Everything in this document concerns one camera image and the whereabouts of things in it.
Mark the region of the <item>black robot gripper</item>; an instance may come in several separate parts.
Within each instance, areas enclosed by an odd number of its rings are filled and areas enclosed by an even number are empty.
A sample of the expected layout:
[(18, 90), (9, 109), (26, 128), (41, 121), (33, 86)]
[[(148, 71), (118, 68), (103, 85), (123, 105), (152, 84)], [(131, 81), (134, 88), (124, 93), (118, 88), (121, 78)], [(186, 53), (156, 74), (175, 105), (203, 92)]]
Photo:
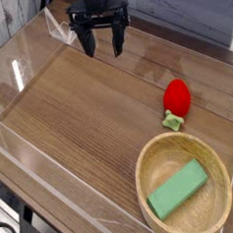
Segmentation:
[(127, 0), (77, 0), (68, 7), (70, 27), (78, 35), (86, 55), (92, 57), (96, 48), (91, 29), (110, 27), (114, 54), (122, 53), (124, 30), (129, 24), (128, 5)]

